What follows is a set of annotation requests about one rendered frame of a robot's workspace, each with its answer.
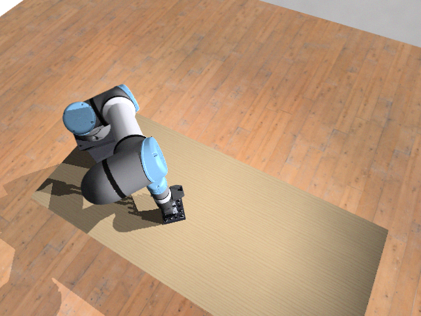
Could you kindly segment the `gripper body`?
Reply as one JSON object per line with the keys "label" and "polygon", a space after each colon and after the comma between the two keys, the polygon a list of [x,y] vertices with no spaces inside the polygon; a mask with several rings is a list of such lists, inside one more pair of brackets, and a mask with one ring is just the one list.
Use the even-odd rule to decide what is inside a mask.
{"label": "gripper body", "polygon": [[182,185],[173,185],[169,187],[169,195],[162,200],[155,200],[155,203],[157,206],[162,209],[162,212],[164,215],[168,215],[174,212],[173,210],[173,201],[179,200],[182,197],[184,197],[184,190],[182,188]]}

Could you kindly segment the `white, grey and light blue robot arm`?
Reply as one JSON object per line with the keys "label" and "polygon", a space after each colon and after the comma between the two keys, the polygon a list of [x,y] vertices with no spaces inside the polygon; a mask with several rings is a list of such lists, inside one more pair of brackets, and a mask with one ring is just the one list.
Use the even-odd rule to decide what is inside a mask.
{"label": "white, grey and light blue robot arm", "polygon": [[62,120],[71,133],[96,142],[112,129],[116,142],[114,155],[92,166],[82,179],[82,195],[90,203],[114,203],[144,187],[156,200],[169,195],[166,161],[156,139],[141,133],[137,111],[137,101],[124,84],[64,110]]}

